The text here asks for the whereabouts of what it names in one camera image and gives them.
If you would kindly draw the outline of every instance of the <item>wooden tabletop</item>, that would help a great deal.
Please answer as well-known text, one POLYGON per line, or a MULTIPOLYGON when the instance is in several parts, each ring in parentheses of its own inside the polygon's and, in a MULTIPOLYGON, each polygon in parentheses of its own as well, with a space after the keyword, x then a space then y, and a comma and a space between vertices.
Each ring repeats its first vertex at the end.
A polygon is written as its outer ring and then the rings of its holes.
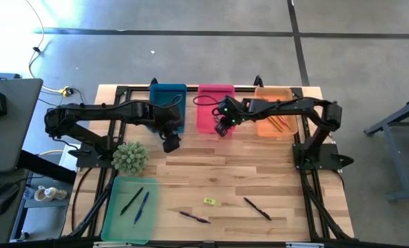
MULTIPOLYGON (((96 104, 112 104, 116 87, 99 85, 96 104)), ((304 96, 322 98, 319 87, 302 89, 304 96)), ((231 136, 224 138, 217 134, 199 134, 196 129, 197 107, 192 103, 194 96, 195 92, 187 94, 185 133, 180 135, 182 140, 176 151, 164 153, 162 140, 144 126, 127 125, 125 130, 125 142, 140 141, 150 151, 148 166, 142 176, 157 178, 160 183, 152 240, 310 240, 300 175, 293 164, 293 137, 259 137, 253 122, 237 126, 231 136), (249 206, 243 200, 244 196, 264 210, 272 221, 249 206), (216 205, 206 205, 204 198, 216 199, 216 205), (179 211, 206 218, 211 224, 199 223, 180 215, 179 211)), ((253 93, 236 93, 237 100, 243 97, 253 97, 253 93)), ((149 92, 132 93, 132 99, 148 98, 149 92)), ((109 121, 92 121, 90 130, 103 136, 107 134, 108 125, 109 121)), ((313 133, 316 127, 311 121, 309 127, 313 133)), ((78 173, 73 193, 84 171, 78 173)), ((81 185, 75 206, 76 225, 93 205, 99 171, 93 169, 81 185)), ((319 179, 325 207, 344 232, 353 236, 339 176, 319 171, 319 179)), ((71 208, 70 205, 63 234, 71 232, 71 208)), ((104 211, 105 204, 99 211, 96 235, 101 230, 104 211)), ((321 235, 319 216, 314 212, 321 235)))

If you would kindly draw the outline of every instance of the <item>blue bin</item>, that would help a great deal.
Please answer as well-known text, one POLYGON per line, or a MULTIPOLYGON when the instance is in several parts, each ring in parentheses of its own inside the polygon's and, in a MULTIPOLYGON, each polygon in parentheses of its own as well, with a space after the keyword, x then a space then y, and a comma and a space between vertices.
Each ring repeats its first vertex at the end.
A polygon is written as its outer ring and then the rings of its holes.
POLYGON ((181 102, 178 104, 180 108, 180 115, 182 116, 183 126, 179 127, 177 133, 181 134, 185 130, 185 115, 186 115, 186 91, 185 84, 170 84, 170 83, 157 83, 151 85, 149 91, 149 100, 156 105, 169 105, 173 103, 173 100, 177 95, 182 96, 181 102))

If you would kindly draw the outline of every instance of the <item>succulent plant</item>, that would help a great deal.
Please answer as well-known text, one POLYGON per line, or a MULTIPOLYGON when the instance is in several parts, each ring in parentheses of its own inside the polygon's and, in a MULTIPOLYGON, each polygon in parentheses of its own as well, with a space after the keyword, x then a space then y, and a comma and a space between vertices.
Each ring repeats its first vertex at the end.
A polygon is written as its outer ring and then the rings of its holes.
POLYGON ((113 153, 112 165, 120 172, 138 176, 148 162, 148 150, 140 143, 122 144, 113 153))

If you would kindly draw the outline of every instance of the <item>concrete floor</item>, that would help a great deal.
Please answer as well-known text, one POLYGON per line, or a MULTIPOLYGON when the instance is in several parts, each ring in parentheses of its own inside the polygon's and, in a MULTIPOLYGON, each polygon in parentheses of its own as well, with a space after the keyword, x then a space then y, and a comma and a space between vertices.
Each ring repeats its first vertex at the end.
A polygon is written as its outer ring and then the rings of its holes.
MULTIPOLYGON (((285 0, 31 0, 44 25, 115 30, 290 32, 285 0)), ((409 33, 409 0, 294 0, 301 32, 409 33)), ((38 23, 23 2, 0 0, 0 72, 29 77, 38 23)), ((301 85, 293 38, 46 35, 35 76, 50 87, 77 87, 93 102, 100 83, 301 85)), ((357 238, 409 245, 409 200, 388 203, 399 179, 381 134, 362 130, 409 101, 409 40, 302 39, 310 85, 344 109, 334 137, 355 163, 344 169, 357 238)), ((41 94, 58 103, 58 96, 41 94)), ((79 102, 78 96, 64 102, 79 102)), ((38 102, 24 149, 62 148, 43 132, 38 102)))

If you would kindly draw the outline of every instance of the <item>orange bin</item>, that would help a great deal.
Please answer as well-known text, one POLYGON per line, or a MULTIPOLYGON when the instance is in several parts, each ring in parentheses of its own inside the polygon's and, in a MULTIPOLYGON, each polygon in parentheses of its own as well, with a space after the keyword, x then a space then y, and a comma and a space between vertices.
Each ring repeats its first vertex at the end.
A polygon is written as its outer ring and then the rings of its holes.
MULTIPOLYGON (((285 87, 258 87, 255 98, 268 101, 292 100, 292 91, 285 87)), ((296 116, 270 116, 257 121, 257 135, 260 137, 288 137, 296 134, 298 126, 296 116)))

